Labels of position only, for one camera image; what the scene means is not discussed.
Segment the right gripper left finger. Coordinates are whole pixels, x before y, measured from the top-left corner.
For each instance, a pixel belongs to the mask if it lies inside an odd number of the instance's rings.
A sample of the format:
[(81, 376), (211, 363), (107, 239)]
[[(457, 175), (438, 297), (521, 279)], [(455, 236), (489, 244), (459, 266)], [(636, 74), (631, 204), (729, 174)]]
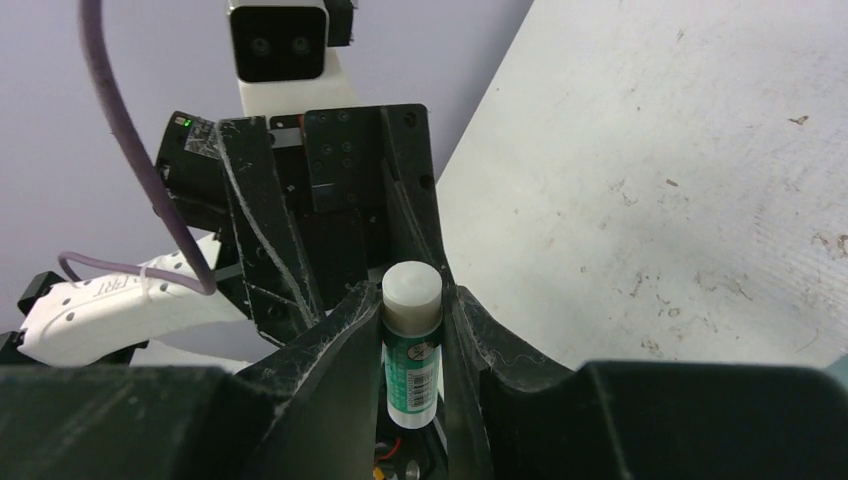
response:
[(1, 370), (5, 479), (368, 479), (380, 296), (240, 373), (218, 367)]

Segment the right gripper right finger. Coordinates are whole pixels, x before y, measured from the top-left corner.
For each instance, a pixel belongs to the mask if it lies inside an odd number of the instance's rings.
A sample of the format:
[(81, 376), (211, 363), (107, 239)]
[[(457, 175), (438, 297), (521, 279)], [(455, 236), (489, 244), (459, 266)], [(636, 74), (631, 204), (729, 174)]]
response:
[(453, 479), (843, 479), (847, 391), (813, 368), (590, 361), (571, 370), (461, 286), (442, 300)]

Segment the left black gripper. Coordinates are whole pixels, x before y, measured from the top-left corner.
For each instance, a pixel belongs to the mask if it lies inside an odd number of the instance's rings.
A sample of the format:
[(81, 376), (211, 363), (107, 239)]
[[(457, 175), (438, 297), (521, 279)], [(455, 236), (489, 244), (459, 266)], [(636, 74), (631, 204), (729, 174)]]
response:
[(261, 336), (291, 342), (325, 319), (323, 304), (338, 304), (390, 256), (427, 263), (454, 283), (425, 106), (383, 106), (380, 118), (376, 107), (315, 110), (269, 125), (272, 148), (262, 116), (215, 124)]

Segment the green white glue stick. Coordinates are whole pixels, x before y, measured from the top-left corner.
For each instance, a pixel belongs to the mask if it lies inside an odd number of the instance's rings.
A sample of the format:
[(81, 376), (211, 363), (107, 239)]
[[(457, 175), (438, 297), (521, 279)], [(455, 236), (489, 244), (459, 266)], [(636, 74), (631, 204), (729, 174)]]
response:
[(419, 261), (397, 263), (383, 276), (387, 411), (403, 429), (421, 429), (437, 412), (442, 290), (439, 272)]

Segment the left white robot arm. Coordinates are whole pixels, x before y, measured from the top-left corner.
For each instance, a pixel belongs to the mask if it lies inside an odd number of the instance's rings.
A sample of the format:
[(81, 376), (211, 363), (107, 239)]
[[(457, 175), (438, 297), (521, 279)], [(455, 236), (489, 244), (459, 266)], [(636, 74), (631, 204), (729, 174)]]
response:
[(47, 271), (1, 336), (5, 364), (128, 363), (162, 335), (252, 322), (282, 345), (377, 270), (419, 260), (445, 270), (427, 108), (340, 107), (210, 121), (174, 114), (156, 171), (197, 245), (214, 293), (179, 284), (182, 252), (86, 280)]

